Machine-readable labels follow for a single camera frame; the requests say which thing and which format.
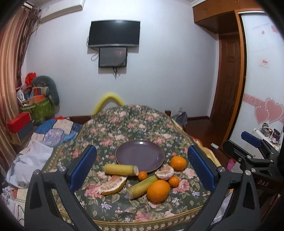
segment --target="green bag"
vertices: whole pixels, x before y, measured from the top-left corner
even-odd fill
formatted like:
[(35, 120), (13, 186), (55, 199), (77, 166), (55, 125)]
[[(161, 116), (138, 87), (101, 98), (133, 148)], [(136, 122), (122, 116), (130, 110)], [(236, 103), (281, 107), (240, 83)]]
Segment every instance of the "green bag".
[(29, 112), (35, 123), (43, 123), (46, 117), (50, 119), (55, 113), (49, 98), (29, 106), (20, 107), (20, 111)]

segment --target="heart decoration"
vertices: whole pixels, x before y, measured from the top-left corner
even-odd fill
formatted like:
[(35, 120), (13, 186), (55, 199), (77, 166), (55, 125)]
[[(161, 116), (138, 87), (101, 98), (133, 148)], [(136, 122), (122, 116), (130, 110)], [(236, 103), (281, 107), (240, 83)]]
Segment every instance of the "heart decoration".
[(269, 123), (273, 123), (279, 119), (284, 114), (284, 107), (281, 103), (275, 103), (272, 98), (267, 98), (265, 101), (265, 108), (269, 111)]
[(267, 109), (263, 109), (261, 106), (256, 106), (254, 108), (254, 115), (255, 115), (257, 124), (266, 122), (270, 116), (269, 111)]

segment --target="plate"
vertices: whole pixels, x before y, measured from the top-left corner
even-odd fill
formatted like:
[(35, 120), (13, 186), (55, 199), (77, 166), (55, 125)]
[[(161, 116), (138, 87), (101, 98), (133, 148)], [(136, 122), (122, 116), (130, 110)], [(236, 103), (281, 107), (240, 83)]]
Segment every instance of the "plate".
[(115, 152), (119, 164), (136, 165), (139, 171), (152, 172), (164, 162), (161, 147), (146, 140), (131, 140), (120, 145)]

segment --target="screw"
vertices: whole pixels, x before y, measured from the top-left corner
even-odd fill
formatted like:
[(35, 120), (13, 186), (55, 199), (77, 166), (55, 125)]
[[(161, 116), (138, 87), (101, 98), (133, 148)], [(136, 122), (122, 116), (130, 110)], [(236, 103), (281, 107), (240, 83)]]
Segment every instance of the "screw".
[(60, 172), (64, 172), (66, 170), (66, 167), (65, 166), (61, 166), (60, 168), (59, 168), (59, 171)]
[(39, 169), (34, 170), (34, 175), (38, 175), (38, 174), (39, 174), (39, 172), (40, 172), (40, 170), (39, 170)]
[(220, 166), (220, 167), (218, 167), (218, 171), (219, 171), (219, 172), (225, 172), (226, 169), (225, 169), (223, 166)]
[(251, 175), (251, 171), (250, 170), (245, 170), (246, 175), (250, 176)]

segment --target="television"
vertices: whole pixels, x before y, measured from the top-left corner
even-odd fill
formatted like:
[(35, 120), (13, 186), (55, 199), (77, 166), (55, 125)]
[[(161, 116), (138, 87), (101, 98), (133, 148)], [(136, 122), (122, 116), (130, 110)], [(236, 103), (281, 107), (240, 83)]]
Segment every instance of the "television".
[(126, 67), (127, 47), (101, 47), (99, 67)]
[(139, 46), (140, 21), (93, 21), (90, 27), (88, 47)]

